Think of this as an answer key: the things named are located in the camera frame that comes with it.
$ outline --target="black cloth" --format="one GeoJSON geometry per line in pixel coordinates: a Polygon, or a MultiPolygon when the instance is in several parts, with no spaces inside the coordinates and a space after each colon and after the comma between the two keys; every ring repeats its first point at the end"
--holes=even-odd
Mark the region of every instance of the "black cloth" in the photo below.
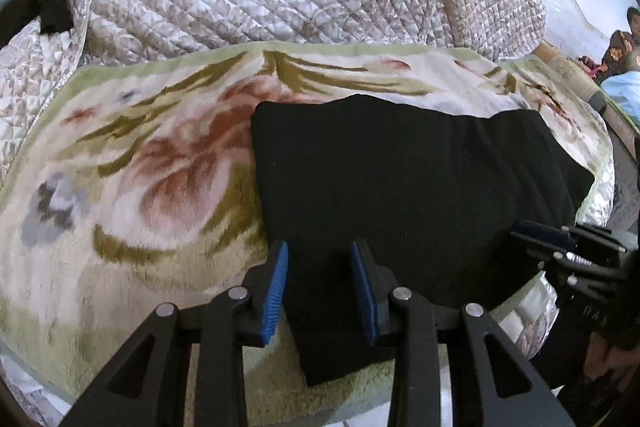
{"type": "Polygon", "coordinates": [[[0,48],[40,16],[40,33],[70,30],[74,20],[66,0],[12,0],[0,12],[0,48]]]}
{"type": "Polygon", "coordinates": [[[37,0],[40,11],[40,33],[62,33],[74,27],[74,19],[66,0],[37,0]]]}
{"type": "Polygon", "coordinates": [[[252,135],[268,239],[289,243],[284,308],[308,385],[392,356],[364,341],[353,239],[432,302],[490,309],[537,272],[500,248],[514,222],[573,223],[594,181],[531,110],[486,119],[363,95],[263,102],[252,135]]]}
{"type": "Polygon", "coordinates": [[[575,316],[559,311],[545,343],[531,359],[533,367],[551,389],[582,376],[590,334],[575,316]]]}

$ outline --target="fleece blanket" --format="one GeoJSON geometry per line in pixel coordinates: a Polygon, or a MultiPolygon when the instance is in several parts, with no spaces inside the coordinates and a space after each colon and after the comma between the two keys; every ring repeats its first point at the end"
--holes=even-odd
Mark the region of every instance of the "fleece blanket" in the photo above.
{"type": "MultiPolygon", "coordinates": [[[[537,110],[596,179],[577,217],[608,217],[604,124],[536,58],[496,66],[464,49],[264,42],[82,68],[0,192],[0,340],[72,400],[158,303],[206,302],[265,259],[255,106],[358,92],[449,114],[537,110]]],[[[244,357],[252,425],[322,425],[388,399],[389,363],[306,388],[285,317],[267,349],[244,357]]]]}

